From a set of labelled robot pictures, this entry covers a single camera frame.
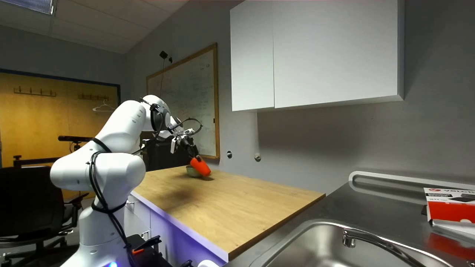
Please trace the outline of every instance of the stainless steel sink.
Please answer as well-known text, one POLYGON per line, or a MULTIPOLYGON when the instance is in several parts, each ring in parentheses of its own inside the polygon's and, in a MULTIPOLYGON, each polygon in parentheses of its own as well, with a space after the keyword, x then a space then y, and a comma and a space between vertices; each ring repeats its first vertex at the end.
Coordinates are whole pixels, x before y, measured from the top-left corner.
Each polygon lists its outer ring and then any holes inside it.
POLYGON ((312 220, 299 225, 253 267, 447 267, 444 260, 345 224, 312 220))

